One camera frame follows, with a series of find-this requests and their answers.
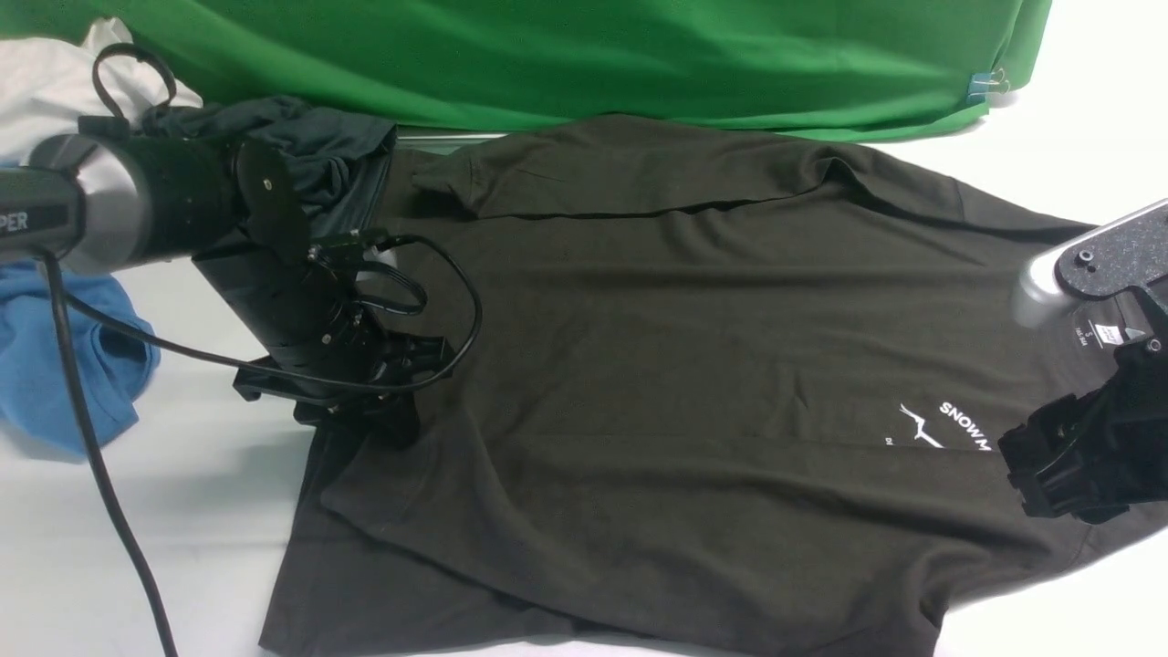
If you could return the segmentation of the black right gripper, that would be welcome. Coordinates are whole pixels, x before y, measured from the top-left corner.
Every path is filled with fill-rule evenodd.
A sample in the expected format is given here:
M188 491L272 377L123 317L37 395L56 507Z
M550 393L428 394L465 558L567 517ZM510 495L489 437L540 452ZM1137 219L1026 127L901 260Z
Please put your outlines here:
M1104 524L1167 499L1167 355L1147 339L1115 350L1098 390L1040 407L997 440L1031 518Z

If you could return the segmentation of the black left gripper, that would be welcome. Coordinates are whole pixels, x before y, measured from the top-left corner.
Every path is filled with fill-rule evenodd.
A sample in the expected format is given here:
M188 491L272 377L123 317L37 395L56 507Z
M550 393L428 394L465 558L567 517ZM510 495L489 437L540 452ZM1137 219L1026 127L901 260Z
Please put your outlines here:
M446 339L384 328L377 314L416 316L420 283L369 254L409 245L381 229L314 240L288 170L251 138L221 147L237 224L193 264L266 357L238 367L235 390L296 403L296 421L410 447L420 437L413 390L454 365Z

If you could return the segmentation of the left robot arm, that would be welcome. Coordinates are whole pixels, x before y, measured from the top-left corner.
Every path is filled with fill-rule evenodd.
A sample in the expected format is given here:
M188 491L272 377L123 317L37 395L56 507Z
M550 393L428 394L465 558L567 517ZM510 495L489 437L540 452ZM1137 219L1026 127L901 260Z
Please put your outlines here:
M83 276L189 257L266 350L236 365L243 399L287 399L297 423L397 448L420 437L413 392L460 358L377 319L424 310L424 288L371 257L418 242L314 234L287 164L246 136L133 137L120 118L84 117L4 171L5 256L54 256Z

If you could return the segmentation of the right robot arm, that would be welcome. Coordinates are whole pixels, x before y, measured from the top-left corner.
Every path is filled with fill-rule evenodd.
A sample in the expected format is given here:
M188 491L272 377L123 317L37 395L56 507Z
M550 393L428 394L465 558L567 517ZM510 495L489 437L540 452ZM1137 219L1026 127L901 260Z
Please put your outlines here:
M1117 369L1097 390L1040 407L997 441L1027 516L1098 525L1164 500L1164 297L1154 292L1164 274L1164 201L1055 245L1018 274L1011 316L1026 328L1122 293L1150 324L1115 350Z

